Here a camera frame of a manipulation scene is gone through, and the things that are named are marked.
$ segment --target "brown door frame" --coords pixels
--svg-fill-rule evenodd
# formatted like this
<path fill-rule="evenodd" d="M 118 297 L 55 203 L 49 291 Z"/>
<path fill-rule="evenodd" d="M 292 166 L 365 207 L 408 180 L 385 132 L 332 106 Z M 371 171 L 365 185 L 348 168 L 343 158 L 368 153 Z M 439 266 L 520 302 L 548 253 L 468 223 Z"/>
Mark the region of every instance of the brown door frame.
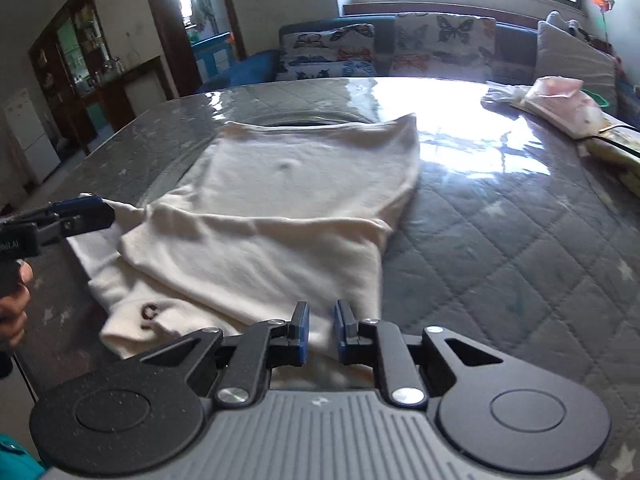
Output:
<path fill-rule="evenodd" d="M 164 57 L 174 78 L 180 97 L 192 95 L 202 85 L 200 73 L 193 57 L 191 43 L 182 24 L 182 13 L 178 0 L 148 0 L 151 14 L 158 30 Z M 236 50 L 241 59 L 246 51 L 240 35 L 238 17 L 231 0 L 224 0 L 229 22 L 236 40 Z"/>

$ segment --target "blue couch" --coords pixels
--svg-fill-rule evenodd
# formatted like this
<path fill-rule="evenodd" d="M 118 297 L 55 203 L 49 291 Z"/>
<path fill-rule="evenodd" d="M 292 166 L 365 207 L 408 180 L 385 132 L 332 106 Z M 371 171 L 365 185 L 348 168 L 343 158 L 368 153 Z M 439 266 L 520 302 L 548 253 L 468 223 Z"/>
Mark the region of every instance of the blue couch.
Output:
<path fill-rule="evenodd" d="M 395 14 L 363 14 L 343 16 L 317 22 L 286 25 L 280 29 L 280 37 L 294 32 L 319 32 L 355 23 L 371 23 L 375 27 L 376 61 L 379 75 L 387 76 L 394 52 Z M 530 28 L 498 23 L 495 38 L 495 62 L 493 80 L 503 84 L 532 84 L 538 32 Z M 279 50 L 265 50 L 231 67 L 224 76 L 214 78 L 201 86 L 198 92 L 211 92 L 250 84 L 274 81 L 278 73 Z"/>

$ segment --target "silver bolt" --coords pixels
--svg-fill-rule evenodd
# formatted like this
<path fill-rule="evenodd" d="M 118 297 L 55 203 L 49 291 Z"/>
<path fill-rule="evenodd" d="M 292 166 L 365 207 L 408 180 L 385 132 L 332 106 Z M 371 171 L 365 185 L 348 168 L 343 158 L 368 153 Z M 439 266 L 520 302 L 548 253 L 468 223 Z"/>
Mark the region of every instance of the silver bolt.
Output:
<path fill-rule="evenodd" d="M 418 404 L 424 400 L 424 393 L 418 388 L 398 388 L 391 393 L 391 398 L 398 404 Z"/>
<path fill-rule="evenodd" d="M 249 392 L 242 388 L 222 388 L 216 397 L 227 404 L 242 404 L 249 399 Z"/>

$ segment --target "human hand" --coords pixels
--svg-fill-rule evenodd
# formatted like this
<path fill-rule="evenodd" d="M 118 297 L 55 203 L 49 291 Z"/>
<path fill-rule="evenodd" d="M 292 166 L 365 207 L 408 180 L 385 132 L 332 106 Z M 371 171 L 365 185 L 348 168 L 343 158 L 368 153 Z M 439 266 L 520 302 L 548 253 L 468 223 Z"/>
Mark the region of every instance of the human hand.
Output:
<path fill-rule="evenodd" d="M 33 271 L 28 263 L 20 268 L 21 283 L 12 295 L 0 299 L 0 344 L 8 344 L 15 348 L 24 336 L 24 325 L 27 322 L 27 306 L 31 295 L 25 283 L 33 279 Z"/>

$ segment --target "black circular cover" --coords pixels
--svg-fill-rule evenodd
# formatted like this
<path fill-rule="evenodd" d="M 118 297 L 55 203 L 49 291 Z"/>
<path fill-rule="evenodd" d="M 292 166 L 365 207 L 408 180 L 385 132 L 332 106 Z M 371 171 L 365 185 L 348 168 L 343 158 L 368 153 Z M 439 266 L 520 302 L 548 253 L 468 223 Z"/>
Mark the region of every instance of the black circular cover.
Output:
<path fill-rule="evenodd" d="M 177 370 L 132 363 L 61 384 L 31 413 L 47 465 L 116 476 L 171 459 L 197 436 L 204 413 Z"/>
<path fill-rule="evenodd" d="M 437 423 L 457 449 L 517 474 L 590 464 L 610 429 L 588 389 L 524 362 L 469 367 L 443 396 Z"/>

